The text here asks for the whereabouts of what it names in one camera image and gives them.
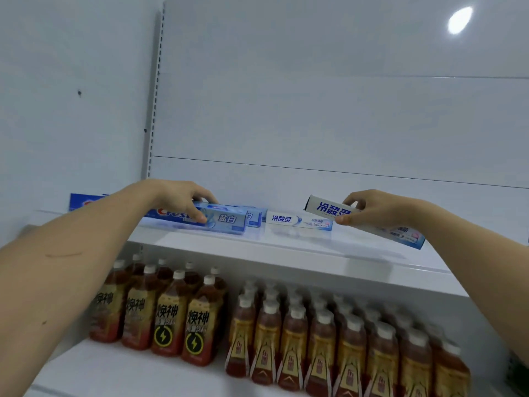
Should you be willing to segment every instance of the white toothpaste box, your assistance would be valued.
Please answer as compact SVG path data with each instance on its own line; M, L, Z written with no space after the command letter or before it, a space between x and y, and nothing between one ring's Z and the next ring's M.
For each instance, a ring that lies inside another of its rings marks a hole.
M321 199L314 195L311 195L308 199L307 204L305 205L305 211L331 220L334 220L337 216L341 216L342 214L360 212L360 210L355 209L354 207ZM422 235L420 232L408 227L383 229L373 226L358 226L356 228L374 235L378 235L379 237L383 237L388 240L411 246L415 249L422 248L424 241L426 240L424 235Z
M280 213L268 210L267 224L280 224L281 226L301 227L314 230L332 230L332 220L315 218L313 215L297 215L293 213Z

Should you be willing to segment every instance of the white shelf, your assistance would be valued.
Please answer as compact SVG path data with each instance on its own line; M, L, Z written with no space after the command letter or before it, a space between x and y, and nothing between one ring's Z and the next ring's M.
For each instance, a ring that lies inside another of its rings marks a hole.
M30 224L59 215L35 211ZM416 250L351 227L319 231L264 224L231 235L144 218L129 241L467 296L428 242Z
M263 387L224 372L225 354L198 368L179 358L164 358L149 350L137 352L121 345L82 341L43 367L32 390L75 397L144 397L146 395L292 397L276 385ZM507 387L474 380L471 396L514 397Z

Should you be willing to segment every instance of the blue toothpaste box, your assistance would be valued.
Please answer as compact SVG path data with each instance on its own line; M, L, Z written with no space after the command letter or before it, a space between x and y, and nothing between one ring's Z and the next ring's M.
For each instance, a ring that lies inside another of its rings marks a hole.
M244 206L244 205L229 205L233 207L240 207L242 209L247 209L246 213L246 225L248 227L261 227L261 222L264 220L263 212L266 215L267 209L261 209L254 206Z
M267 224L279 224L281 226L301 227L324 231L332 230L332 220L315 218L313 215L308 216L305 214L298 216L297 214L292 213L279 213L271 211L269 211L267 215Z
M341 203L331 202L311 195L305 205L305 211L317 214L318 216L334 220L337 216L342 214L358 213L360 210L354 207L343 205ZM403 245L411 246L415 249L423 247L425 236L417 230L408 227L396 227L393 229L383 229L373 226L358 226L359 230L378 235L379 237L392 240Z
M104 197L105 196L70 194L69 210L72 211L78 209ZM145 217L189 224L191 226L201 227L203 230L215 232L230 234L241 234L244 232L246 215L248 213L246 208L216 205L208 202L195 202L195 207L206 216L207 222L205 224L197 223L186 213L172 213L161 208L149 210L149 212L145 214Z

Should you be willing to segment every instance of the bottle label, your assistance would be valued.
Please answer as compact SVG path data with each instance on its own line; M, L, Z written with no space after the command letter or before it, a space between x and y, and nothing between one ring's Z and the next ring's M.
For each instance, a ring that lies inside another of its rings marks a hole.
M323 338L315 334L311 335L308 358L311 362L305 379L305 388L311 378L318 377L327 382L327 395L332 393L331 366L334 363L334 338Z
M203 351L209 355L213 348L213 339L218 327L219 303L209 303L203 299L189 303L186 321L186 350L192 356L199 356Z
M405 397L426 397L432 387L432 365L403 357L400 385Z
M468 397L470 374L437 364L435 367L435 395L438 397Z
M90 331L104 336L116 334L126 299L126 284L103 284L92 301Z
M251 346L253 343L253 325L253 320L232 319L229 336L230 349L228 351L224 369L228 367L228 363L234 358L244 360L246 365L246 376L250 373L248 346Z
M187 298L162 294L158 299L155 317L155 343L161 347L169 347L178 335L183 332L186 320Z
M361 376L365 361L365 347L354 346L342 340L338 348L338 366L340 373L334 384L333 395L338 393L339 388L351 391L351 395L362 395Z
M257 324L255 331L255 358L250 376L256 369L272 373L272 382L276 381L276 352L279 350L280 327L265 327Z
M123 339L146 347L151 338L151 325L155 314L156 291L131 289L127 298Z
M283 331L281 340L282 360L279 364L279 376L283 375L283 382L291 381L303 388L303 372L301 363L305 359L307 347L307 333Z
M370 377L365 396L395 397L398 376L398 355L369 351L367 374Z

